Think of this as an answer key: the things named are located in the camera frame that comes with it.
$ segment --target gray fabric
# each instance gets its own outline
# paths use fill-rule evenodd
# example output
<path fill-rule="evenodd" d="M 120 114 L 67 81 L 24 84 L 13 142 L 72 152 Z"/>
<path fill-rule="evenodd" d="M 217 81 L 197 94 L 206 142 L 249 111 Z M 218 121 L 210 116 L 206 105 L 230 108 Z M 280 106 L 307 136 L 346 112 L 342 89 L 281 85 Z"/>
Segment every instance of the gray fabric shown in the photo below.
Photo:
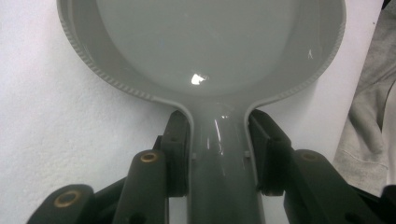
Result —
<path fill-rule="evenodd" d="M 382 11 L 333 161 L 349 184 L 374 195 L 387 185 L 389 163 L 395 162 L 389 160 L 388 139 L 382 134 L 395 80 L 396 15 Z"/>

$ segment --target glossy surface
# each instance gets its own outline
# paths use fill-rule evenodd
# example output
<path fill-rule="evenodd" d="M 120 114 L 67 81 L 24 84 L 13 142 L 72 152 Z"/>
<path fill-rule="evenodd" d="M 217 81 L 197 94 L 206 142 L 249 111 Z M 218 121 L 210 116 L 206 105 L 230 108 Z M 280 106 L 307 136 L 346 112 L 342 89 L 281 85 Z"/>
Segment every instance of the glossy surface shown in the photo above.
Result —
<path fill-rule="evenodd" d="M 331 1 L 58 1 L 72 46 L 105 81 L 191 123 L 190 223 L 262 223 L 247 115 L 330 64 L 345 6 Z"/>

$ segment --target mounting hole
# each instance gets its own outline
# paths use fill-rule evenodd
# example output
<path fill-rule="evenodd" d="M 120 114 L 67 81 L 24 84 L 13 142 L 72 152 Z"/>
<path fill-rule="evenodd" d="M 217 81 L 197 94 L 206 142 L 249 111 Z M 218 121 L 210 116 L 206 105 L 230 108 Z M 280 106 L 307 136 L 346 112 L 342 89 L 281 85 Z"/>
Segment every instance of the mounting hole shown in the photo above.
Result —
<path fill-rule="evenodd" d="M 145 224 L 146 217 L 141 213 L 136 213 L 129 218 L 129 224 Z"/>
<path fill-rule="evenodd" d="M 81 192 L 79 192 L 78 190 L 75 190 L 75 189 L 71 189 L 71 190 L 59 195 L 55 199 L 55 202 L 53 202 L 53 205 L 55 205 L 55 207 L 59 207 L 59 208 L 68 207 L 68 206 L 72 205 L 73 203 L 75 203 L 76 201 L 78 201 L 78 199 L 80 197 L 81 197 Z"/>
<path fill-rule="evenodd" d="M 346 221 L 353 224 L 364 224 L 363 218 L 361 218 L 356 213 L 346 213 Z"/>
<path fill-rule="evenodd" d="M 318 156 L 310 153 L 310 152 L 305 152 L 301 155 L 301 157 L 306 160 L 306 161 L 317 161 L 318 160 Z"/>
<path fill-rule="evenodd" d="M 140 160 L 143 162 L 152 162 L 157 160 L 157 154 L 149 152 L 144 154 L 142 157 L 140 157 Z"/>

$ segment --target white background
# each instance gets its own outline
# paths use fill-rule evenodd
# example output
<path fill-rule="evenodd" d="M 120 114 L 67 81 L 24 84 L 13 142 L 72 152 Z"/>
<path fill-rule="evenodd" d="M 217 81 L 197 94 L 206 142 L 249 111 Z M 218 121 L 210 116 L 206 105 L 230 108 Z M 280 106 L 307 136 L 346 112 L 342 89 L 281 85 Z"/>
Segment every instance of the white background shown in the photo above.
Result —
<path fill-rule="evenodd" d="M 382 1 L 346 0 L 346 33 L 318 82 L 262 108 L 295 148 L 329 160 L 337 148 Z M 24 223 L 54 190 L 95 191 L 126 176 L 170 113 L 97 77 L 59 23 L 56 1 L 0 0 L 0 223 Z M 287 223 L 279 198 L 264 198 L 267 223 Z M 185 201 L 171 200 L 171 223 Z"/>

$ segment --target brass insert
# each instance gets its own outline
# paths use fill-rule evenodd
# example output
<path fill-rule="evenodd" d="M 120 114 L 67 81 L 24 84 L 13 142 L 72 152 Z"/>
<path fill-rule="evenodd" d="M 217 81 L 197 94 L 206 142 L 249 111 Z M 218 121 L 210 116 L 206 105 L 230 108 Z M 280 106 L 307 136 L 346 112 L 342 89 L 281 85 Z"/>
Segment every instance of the brass insert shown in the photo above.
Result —
<path fill-rule="evenodd" d="M 64 208 L 72 205 L 81 197 L 81 192 L 75 189 L 71 189 L 61 195 L 59 195 L 53 204 L 55 207 Z"/>

